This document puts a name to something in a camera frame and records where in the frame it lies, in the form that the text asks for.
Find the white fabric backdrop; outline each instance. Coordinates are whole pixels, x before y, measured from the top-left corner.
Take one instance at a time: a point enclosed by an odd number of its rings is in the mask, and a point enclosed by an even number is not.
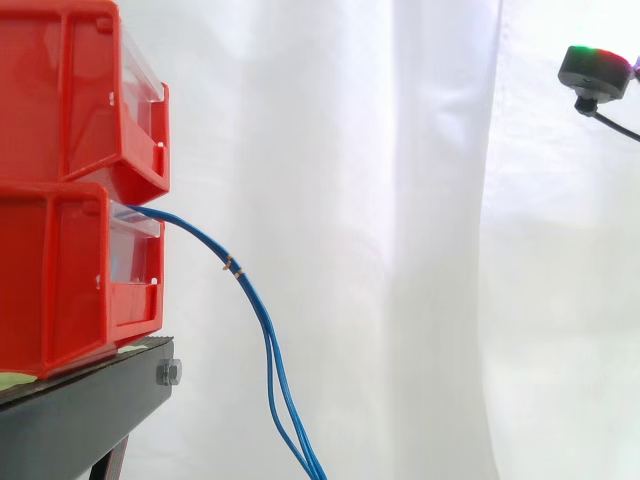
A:
[[[480,310],[503,480],[640,478],[640,150],[576,114],[556,78],[571,44],[634,62],[639,13],[504,3]],[[639,91],[601,111],[639,130]]]
[[[242,262],[332,479],[496,478],[477,340],[498,0],[122,0],[172,90],[156,203]],[[272,426],[260,328],[170,229],[174,397],[123,479],[300,479]]]
[[[499,28],[498,0],[120,3],[172,88],[157,205],[249,271],[330,478],[640,477],[638,149],[556,79],[569,44],[633,61],[639,7],[504,0]],[[602,110],[640,130],[638,91]],[[123,480],[302,478],[247,302],[168,235],[185,376]]]

